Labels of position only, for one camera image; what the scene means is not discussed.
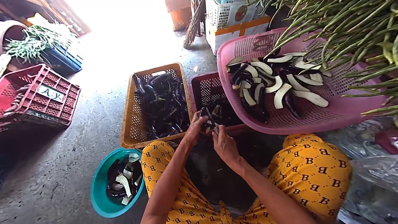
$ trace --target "woman's left hand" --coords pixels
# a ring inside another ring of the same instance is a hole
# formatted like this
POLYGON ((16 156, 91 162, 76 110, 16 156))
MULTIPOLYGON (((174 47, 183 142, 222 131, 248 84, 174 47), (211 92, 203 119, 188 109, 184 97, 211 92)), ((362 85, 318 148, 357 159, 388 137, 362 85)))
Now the woman's left hand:
POLYGON ((202 124, 205 123, 209 119, 207 116, 201 117, 200 112, 201 111, 198 111, 193 114, 193 119, 191 121, 191 125, 189 126, 187 133, 184 136, 184 139, 190 145, 193 145, 193 144, 195 144, 195 142, 198 141, 202 124))

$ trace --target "concrete floor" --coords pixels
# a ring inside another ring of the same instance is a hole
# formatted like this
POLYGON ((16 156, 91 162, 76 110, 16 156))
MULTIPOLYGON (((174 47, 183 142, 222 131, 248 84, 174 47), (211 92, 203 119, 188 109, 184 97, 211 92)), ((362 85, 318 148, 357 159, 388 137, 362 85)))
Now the concrete floor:
POLYGON ((164 1, 69 1, 93 30, 81 38, 84 68, 70 78, 82 88, 77 109, 63 132, 37 130, 39 138, 24 133, 0 140, 0 163, 10 167, 0 189, 0 223, 137 224, 146 192, 114 219, 100 217, 90 201, 98 165, 120 147, 129 76, 178 61, 189 78, 216 71, 216 57, 205 36, 196 38, 192 50, 182 48, 183 34, 172 31, 164 1))

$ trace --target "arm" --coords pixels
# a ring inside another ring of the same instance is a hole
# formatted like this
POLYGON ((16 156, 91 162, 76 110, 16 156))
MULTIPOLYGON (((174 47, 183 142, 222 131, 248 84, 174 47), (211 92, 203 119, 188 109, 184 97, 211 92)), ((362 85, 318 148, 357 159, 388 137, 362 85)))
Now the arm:
POLYGON ((214 149, 217 154, 248 183, 278 224, 316 224, 304 208, 269 182, 239 155, 236 142, 225 133, 225 126, 221 125, 219 129, 219 135, 213 133, 214 149))
POLYGON ((201 125, 207 119, 206 116, 200 116, 200 111, 194 114, 187 133, 152 191, 142 216, 142 224, 166 223, 167 215, 174 203, 174 197, 181 182, 185 162, 192 146, 199 138, 201 125))

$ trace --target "yellow pants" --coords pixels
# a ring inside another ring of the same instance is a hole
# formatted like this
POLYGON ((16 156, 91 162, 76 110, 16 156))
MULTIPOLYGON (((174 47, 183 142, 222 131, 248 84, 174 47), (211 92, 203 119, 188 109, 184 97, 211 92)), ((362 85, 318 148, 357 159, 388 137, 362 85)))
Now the yellow pants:
MULTIPOLYGON (((152 142, 144 148, 142 170, 149 197, 173 154, 173 148, 162 141, 152 142)), ((312 213, 318 222, 326 223, 335 220, 345 199, 351 167, 346 155, 336 146, 323 142, 314 134, 297 134, 285 139, 283 150, 268 166, 267 178, 312 213)), ((167 223, 276 223, 259 198, 237 220, 231 217, 223 202, 217 212, 193 185, 185 170, 174 200, 167 223)))

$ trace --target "teal plastic bowl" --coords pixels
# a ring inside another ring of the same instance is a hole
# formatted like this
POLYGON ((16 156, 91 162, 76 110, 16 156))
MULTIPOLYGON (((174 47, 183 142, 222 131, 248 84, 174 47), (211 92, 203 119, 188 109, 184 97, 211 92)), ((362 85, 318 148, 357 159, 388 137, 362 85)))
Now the teal plastic bowl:
POLYGON ((123 204, 116 204, 115 202, 109 200, 105 192, 108 186, 107 173, 109 167, 111 167, 112 163, 116 159, 120 159, 120 161, 122 161, 132 152, 137 153, 141 158, 141 152, 137 149, 119 148, 111 152, 102 161, 94 175, 93 183, 91 184, 91 203, 93 204, 94 210, 102 217, 114 218, 120 216, 129 210, 141 195, 142 189, 145 186, 144 179, 142 180, 141 186, 138 189, 137 195, 135 195, 135 197, 131 199, 130 203, 126 206, 123 204))

